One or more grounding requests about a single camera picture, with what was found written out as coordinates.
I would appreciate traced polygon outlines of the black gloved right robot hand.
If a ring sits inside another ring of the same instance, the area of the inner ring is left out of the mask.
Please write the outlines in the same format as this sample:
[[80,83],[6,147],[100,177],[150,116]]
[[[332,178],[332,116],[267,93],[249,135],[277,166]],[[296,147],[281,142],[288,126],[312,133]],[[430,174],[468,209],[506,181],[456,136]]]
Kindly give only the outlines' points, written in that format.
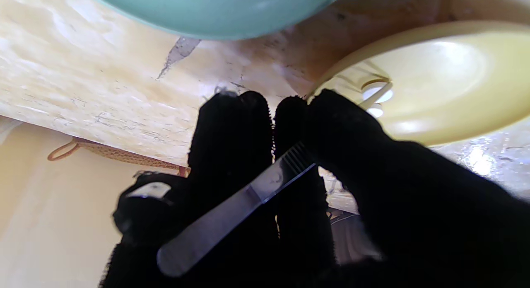
[[[181,277],[159,248],[301,141],[316,163]],[[144,171],[120,196],[122,233],[101,288],[528,288],[529,203],[412,141],[346,97],[280,102],[254,91],[200,108],[187,178]],[[354,196],[382,258],[339,265],[318,167]]]

